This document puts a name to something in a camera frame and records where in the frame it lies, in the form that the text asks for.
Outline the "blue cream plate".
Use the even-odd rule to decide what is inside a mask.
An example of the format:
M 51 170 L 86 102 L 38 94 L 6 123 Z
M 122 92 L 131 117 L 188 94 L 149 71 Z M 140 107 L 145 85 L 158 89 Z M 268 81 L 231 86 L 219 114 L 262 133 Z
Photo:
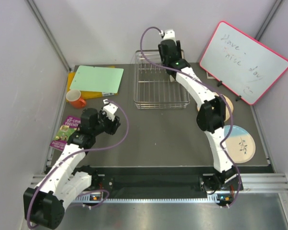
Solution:
M 233 125 L 225 143 L 228 154 L 235 163 L 246 163 L 255 155 L 256 145 L 253 137 L 240 126 Z

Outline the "beige bird plate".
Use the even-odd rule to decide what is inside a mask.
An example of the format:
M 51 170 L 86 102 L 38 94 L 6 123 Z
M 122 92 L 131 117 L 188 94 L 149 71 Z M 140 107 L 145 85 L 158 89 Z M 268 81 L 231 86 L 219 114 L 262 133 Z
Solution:
M 170 75 L 170 81 L 175 82 L 176 81 L 176 76 L 175 75 Z

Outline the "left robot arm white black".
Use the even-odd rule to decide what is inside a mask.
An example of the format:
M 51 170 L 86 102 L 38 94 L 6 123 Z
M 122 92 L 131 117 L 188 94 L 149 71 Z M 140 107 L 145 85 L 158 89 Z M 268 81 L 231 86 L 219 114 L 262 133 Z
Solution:
M 85 189 L 94 190 L 99 178 L 88 172 L 75 172 L 78 163 L 85 158 L 102 133 L 114 135 L 120 126 L 115 115 L 118 107 L 108 103 L 100 111 L 84 109 L 80 123 L 67 140 L 60 157 L 34 187 L 23 194 L 24 217 L 29 229 L 44 226 L 56 229 L 72 201 Z

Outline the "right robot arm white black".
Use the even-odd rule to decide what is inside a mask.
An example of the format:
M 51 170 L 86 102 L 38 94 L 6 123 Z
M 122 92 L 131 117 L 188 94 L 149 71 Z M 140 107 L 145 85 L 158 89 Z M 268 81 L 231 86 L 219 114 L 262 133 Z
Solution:
M 217 188 L 224 190 L 237 176 L 234 164 L 228 157 L 225 139 L 224 121 L 226 103 L 222 97 L 203 86 L 190 64 L 182 58 L 180 41 L 165 39 L 158 45 L 163 67 L 172 79 L 182 85 L 200 108 L 196 122 L 206 134 L 214 159 L 214 182 Z

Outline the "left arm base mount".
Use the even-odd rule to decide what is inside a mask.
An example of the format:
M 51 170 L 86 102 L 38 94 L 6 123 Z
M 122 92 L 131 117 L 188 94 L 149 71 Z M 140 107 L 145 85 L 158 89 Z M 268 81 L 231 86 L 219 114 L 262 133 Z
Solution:
M 114 178 L 110 175 L 94 175 L 92 176 L 91 185 L 85 191 L 93 191 L 105 189 L 112 191 L 114 186 Z

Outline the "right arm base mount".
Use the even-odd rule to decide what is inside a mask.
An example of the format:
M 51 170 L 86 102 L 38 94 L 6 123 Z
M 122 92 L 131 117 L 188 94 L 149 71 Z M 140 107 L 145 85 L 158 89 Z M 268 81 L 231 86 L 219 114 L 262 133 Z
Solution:
M 201 189 L 211 194 L 213 192 L 230 192 L 237 191 L 240 186 L 240 190 L 243 189 L 242 181 L 239 181 L 239 177 L 234 174 L 200 174 L 199 182 Z

